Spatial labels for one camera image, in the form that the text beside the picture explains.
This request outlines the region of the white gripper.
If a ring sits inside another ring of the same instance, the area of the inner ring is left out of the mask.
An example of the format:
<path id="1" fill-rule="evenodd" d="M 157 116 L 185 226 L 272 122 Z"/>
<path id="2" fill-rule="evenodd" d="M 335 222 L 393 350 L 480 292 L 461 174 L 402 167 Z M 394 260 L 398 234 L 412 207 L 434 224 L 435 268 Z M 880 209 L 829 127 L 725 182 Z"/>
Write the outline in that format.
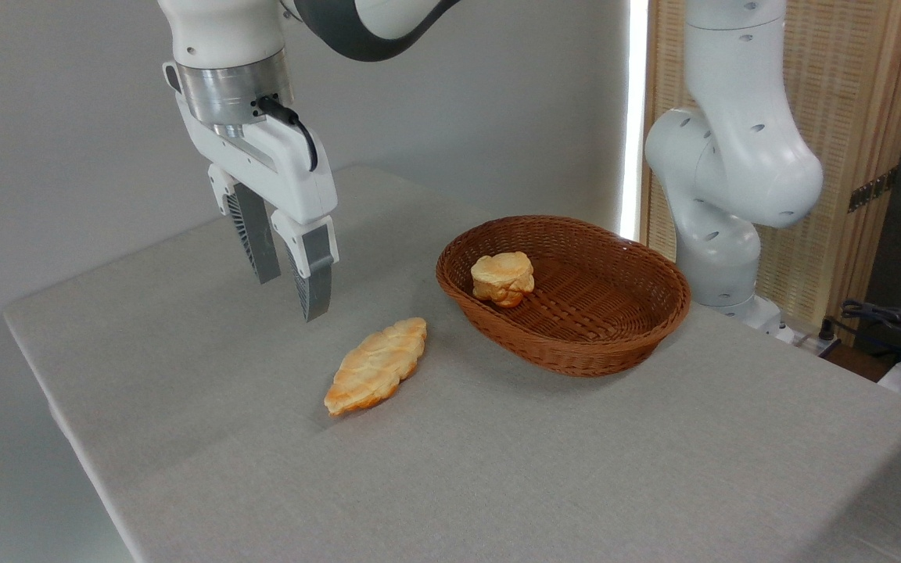
<path id="1" fill-rule="evenodd" d="M 325 149 L 289 108 L 285 62 L 200 69 L 167 61 L 163 73 L 191 142 L 211 163 L 216 203 L 232 219 L 255 277 L 266 284 L 280 275 L 272 223 L 286 244 L 304 320 L 321 317 L 339 261 L 329 216 L 337 195 Z M 278 208 L 271 221 L 265 202 Z"/>

